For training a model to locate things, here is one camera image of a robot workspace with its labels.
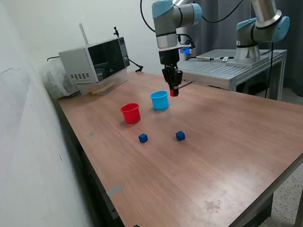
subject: metal table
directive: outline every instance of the metal table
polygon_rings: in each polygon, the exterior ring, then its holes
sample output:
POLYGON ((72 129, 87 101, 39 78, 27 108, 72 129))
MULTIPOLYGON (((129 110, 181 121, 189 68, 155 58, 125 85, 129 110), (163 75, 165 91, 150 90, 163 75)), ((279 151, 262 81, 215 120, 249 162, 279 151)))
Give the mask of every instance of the metal table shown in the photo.
MULTIPOLYGON (((181 61, 178 63, 178 67, 183 71, 185 81, 236 91, 239 84, 270 67, 271 51, 260 50, 260 52, 261 55, 269 56, 269 58, 252 68, 228 66, 226 61, 197 61, 196 59, 181 61)), ((200 56, 218 58, 234 57, 235 54, 236 50, 216 49, 200 56)), ((273 68, 269 85, 271 88, 270 98, 281 100, 287 50, 274 50, 273 56, 273 68)))

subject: speckled floor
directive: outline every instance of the speckled floor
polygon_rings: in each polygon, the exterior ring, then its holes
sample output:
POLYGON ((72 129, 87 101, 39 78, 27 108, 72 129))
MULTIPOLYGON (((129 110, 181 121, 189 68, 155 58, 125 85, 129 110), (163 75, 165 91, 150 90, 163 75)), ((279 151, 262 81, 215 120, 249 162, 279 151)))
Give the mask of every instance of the speckled floor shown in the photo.
MULTIPOLYGON (((284 88, 282 101, 303 105, 290 89, 284 88)), ((303 164, 275 191, 272 215, 261 227, 293 227, 303 188, 303 164)))

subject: metal rod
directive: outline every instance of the metal rod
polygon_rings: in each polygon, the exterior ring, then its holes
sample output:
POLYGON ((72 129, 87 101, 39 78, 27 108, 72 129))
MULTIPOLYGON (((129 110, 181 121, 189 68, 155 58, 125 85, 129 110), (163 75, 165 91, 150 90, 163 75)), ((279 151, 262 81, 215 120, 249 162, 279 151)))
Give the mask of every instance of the metal rod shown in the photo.
POLYGON ((80 25, 80 29, 81 29, 81 32, 82 32, 84 41, 85 41, 86 45, 88 45, 89 42, 88 42, 88 40, 87 40, 87 37, 86 37, 85 31, 84 31, 83 25, 82 25, 82 23, 80 23, 79 25, 80 25))

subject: table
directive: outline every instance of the table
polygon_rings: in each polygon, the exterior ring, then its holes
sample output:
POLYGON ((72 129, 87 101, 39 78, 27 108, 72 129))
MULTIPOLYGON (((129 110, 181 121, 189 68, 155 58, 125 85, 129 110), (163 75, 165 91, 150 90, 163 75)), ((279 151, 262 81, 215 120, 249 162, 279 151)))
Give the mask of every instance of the table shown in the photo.
MULTIPOLYGON (((130 73, 106 96, 60 101, 112 213, 126 227, 244 226, 302 163, 303 107, 189 84, 154 111, 160 89, 162 77, 130 73), (129 102, 140 104, 135 125, 119 111, 129 102)), ((296 227, 302 216, 303 199, 296 227)))
MULTIPOLYGON (((267 61, 252 68, 228 66, 223 61, 197 61, 195 59, 180 61, 178 67, 183 71, 183 79, 185 81, 236 91, 236 87, 239 84, 270 68, 271 51, 260 50, 260 53, 261 55, 269 56, 269 58, 267 61)), ((199 56, 217 58, 234 57, 235 54, 236 50, 216 49, 199 56)), ((273 56, 269 97, 281 100, 287 50, 274 50, 273 56)))

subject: black cable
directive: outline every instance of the black cable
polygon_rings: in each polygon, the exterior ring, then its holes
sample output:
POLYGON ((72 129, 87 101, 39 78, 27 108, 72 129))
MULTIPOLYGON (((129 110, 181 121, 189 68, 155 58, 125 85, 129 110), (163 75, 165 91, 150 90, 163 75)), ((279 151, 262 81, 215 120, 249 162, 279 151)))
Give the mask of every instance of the black cable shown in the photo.
POLYGON ((193 59, 193 58, 196 58, 196 57, 189 57, 189 58, 186 58, 186 61, 189 60, 189 59, 193 59))
POLYGON ((47 61, 50 60, 50 59, 53 59, 53 58, 60 58, 60 56, 50 57, 50 58, 47 59, 47 61))
POLYGON ((268 91, 268 87, 269 87, 269 83, 270 83, 271 70, 273 68, 273 56, 274 56, 274 43, 271 43, 270 69, 269 69, 269 76, 268 76, 268 80, 267 80, 267 84, 266 84, 266 92, 265 92, 264 98, 266 98, 266 96, 267 96, 267 91, 268 91))
POLYGON ((137 64, 136 62, 128 59, 132 64, 134 64, 135 66, 139 67, 139 69, 137 69, 135 72, 142 72, 142 69, 144 68, 142 65, 137 64))
POLYGON ((153 32, 155 32, 155 30, 153 30, 153 29, 148 25, 148 23, 146 22, 146 20, 145 20, 145 18, 144 18, 144 16, 143 16, 143 12, 142 12, 142 0, 140 0, 140 11, 141 11, 142 19, 143 19, 144 23, 146 24, 146 26, 147 26, 150 30, 152 30, 153 32))
POLYGON ((221 20, 217 20, 217 21, 210 21, 210 20, 207 20, 207 19, 205 19, 205 17, 202 15, 202 18, 205 20, 205 21, 207 21, 207 22, 209 22, 209 23, 218 23, 218 22, 221 22, 221 21, 223 21, 223 20, 225 20, 227 17, 229 17, 238 7, 239 7, 239 5, 243 2, 244 0, 241 0, 238 4, 237 4, 237 6, 226 16, 226 17, 224 17, 223 19, 221 19, 221 20))

